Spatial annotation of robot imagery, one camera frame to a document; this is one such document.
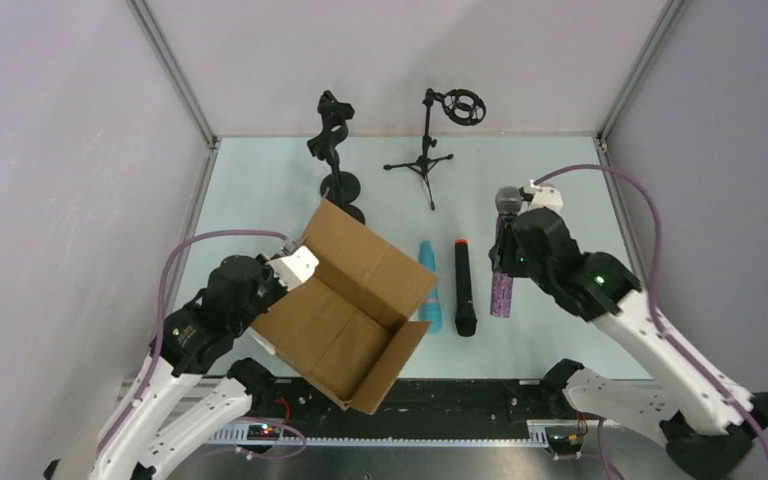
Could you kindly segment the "purple glitter microphone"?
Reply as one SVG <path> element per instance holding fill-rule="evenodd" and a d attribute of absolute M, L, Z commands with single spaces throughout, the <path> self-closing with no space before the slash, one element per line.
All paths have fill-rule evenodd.
<path fill-rule="evenodd" d="M 497 318 L 510 317 L 513 279 L 502 269 L 506 244 L 505 228 L 519 214 L 522 203 L 522 196 L 515 186 L 504 186 L 497 191 L 495 196 L 497 210 L 495 238 L 488 257 L 492 267 L 489 313 Z"/>

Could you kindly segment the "brown cardboard box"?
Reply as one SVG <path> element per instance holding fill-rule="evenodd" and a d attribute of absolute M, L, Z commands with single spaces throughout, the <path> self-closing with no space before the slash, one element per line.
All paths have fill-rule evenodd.
<path fill-rule="evenodd" d="M 429 330 L 410 317 L 438 279 L 327 200 L 301 244 L 314 276 L 252 328 L 338 407 L 373 414 Z"/>

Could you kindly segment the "black microphone orange end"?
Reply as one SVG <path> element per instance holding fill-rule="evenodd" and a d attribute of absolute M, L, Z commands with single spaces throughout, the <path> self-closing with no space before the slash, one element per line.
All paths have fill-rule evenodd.
<path fill-rule="evenodd" d="M 477 316 L 473 305 L 473 290 L 469 246 L 460 238 L 454 244 L 455 254 L 455 314 L 456 331 L 461 337 L 472 337 L 477 330 Z"/>

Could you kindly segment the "teal microphone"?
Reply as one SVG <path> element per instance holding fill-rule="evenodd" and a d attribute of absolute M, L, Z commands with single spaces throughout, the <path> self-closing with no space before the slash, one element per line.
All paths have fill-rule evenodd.
<path fill-rule="evenodd" d="M 436 260 L 432 243 L 424 240 L 419 247 L 419 263 L 432 273 L 436 272 Z M 425 296 L 421 304 L 417 318 L 419 321 L 430 324 L 430 334 L 439 333 L 443 326 L 442 308 L 437 287 L 433 287 Z"/>

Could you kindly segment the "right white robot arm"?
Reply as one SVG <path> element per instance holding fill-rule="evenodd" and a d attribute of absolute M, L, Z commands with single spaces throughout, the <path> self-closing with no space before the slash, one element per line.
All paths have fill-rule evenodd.
<path fill-rule="evenodd" d="M 582 252 L 547 207 L 500 211 L 489 252 L 494 272 L 529 278 L 564 311 L 629 353 L 660 392 L 645 392 L 564 358 L 541 379 L 550 403 L 624 425 L 663 447 L 694 479 L 725 479 L 768 427 L 768 392 L 732 382 L 649 310 L 649 293 L 616 257 Z"/>

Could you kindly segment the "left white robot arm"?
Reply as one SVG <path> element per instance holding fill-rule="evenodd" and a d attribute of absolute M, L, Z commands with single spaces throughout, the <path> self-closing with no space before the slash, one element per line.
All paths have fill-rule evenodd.
<path fill-rule="evenodd" d="M 110 419 L 91 465 L 76 479 L 165 479 L 199 445 L 228 422 L 244 416 L 275 382 L 252 358 L 235 361 L 195 406 L 173 422 L 179 401 L 228 353 L 235 340 L 288 292 L 312 278 L 318 259 L 305 247 L 287 256 L 225 258 L 207 284 L 166 317 L 160 343 L 153 343 L 128 399 Z"/>

